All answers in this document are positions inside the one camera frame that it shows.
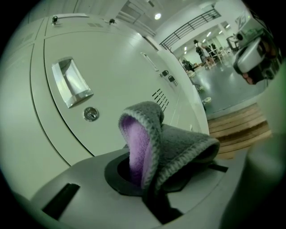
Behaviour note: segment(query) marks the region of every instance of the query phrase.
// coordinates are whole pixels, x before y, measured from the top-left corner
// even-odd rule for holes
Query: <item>purple fabric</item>
[[[145,162],[149,162],[151,155],[150,138],[145,128],[133,117],[126,117],[122,127],[130,150],[131,182],[141,186],[144,179],[143,171],[146,172],[148,166]]]

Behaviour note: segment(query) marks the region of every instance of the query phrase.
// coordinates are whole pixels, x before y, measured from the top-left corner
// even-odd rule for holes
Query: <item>gray floor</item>
[[[230,59],[225,59],[222,64],[217,63],[209,70],[199,69],[192,81],[204,87],[204,91],[200,93],[202,100],[206,97],[212,99],[206,104],[207,116],[247,101],[266,88],[264,81],[256,85],[247,84],[242,76],[235,72]]]

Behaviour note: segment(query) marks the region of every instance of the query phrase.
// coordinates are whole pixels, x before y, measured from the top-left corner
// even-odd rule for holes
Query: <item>metal railing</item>
[[[201,14],[198,17],[195,17],[193,20],[190,20],[183,26],[181,26],[179,29],[177,29],[175,32],[173,32],[170,36],[168,36],[164,41],[160,43],[161,46],[163,46],[165,49],[170,49],[170,47],[176,43],[178,40],[180,40],[182,37],[186,36],[188,33],[192,32],[196,28],[202,26],[203,24],[206,24],[221,15],[215,10],[212,9],[210,11],[207,11],[203,14]]]

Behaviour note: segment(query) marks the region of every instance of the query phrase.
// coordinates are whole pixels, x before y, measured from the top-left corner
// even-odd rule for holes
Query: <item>ceiling light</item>
[[[155,19],[156,19],[156,20],[158,20],[158,19],[160,19],[160,18],[161,18],[161,14],[160,14],[160,13],[158,13],[158,14],[155,15]]]

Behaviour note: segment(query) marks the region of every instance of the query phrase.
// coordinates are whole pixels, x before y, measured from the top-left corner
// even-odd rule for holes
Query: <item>stairs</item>
[[[220,141],[217,158],[231,159],[255,142],[271,136],[257,104],[208,121],[210,136]]]

